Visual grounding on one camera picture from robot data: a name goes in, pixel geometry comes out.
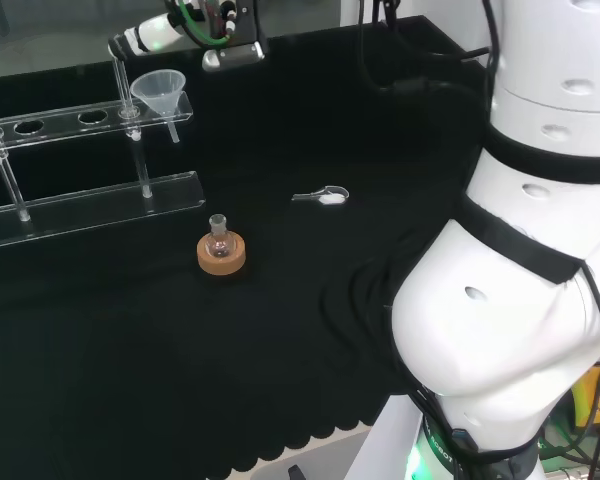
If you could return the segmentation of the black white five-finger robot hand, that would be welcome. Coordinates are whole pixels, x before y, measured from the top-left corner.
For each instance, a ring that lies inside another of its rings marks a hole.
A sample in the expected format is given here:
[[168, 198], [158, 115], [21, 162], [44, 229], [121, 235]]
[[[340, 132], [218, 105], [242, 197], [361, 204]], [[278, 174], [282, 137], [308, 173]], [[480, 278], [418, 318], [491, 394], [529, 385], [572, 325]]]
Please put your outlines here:
[[161, 52], [183, 38], [203, 50], [225, 47], [235, 34], [236, 1], [165, 1], [166, 12], [126, 29], [108, 40], [112, 58], [131, 58]]

